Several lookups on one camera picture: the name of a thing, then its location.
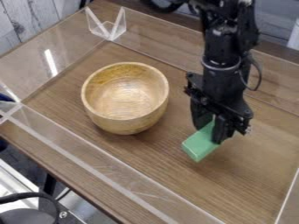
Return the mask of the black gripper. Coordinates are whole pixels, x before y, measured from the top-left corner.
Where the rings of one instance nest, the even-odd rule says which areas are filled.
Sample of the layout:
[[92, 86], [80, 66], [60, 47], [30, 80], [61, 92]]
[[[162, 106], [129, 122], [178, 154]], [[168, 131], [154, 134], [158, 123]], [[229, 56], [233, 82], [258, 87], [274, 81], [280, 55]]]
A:
[[190, 119], [196, 130], [214, 122], [210, 140], [221, 144], [234, 132], [246, 134], [253, 112], [244, 100], [250, 65], [237, 59], [229, 64], [201, 61], [202, 74], [185, 74], [184, 93], [190, 97]]

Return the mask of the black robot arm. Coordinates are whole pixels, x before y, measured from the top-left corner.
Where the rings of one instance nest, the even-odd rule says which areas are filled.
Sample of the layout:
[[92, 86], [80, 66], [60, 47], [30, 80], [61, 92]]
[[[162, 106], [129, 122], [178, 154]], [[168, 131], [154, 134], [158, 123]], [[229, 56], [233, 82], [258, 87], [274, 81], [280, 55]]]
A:
[[237, 132], [245, 134], [253, 112], [244, 100], [249, 72], [260, 66], [250, 49], [257, 45], [256, 0], [140, 0], [153, 11], [174, 12], [188, 4], [198, 12], [204, 52], [202, 73], [185, 74], [185, 94], [190, 97], [190, 118], [196, 129], [212, 123], [210, 141], [220, 144]]

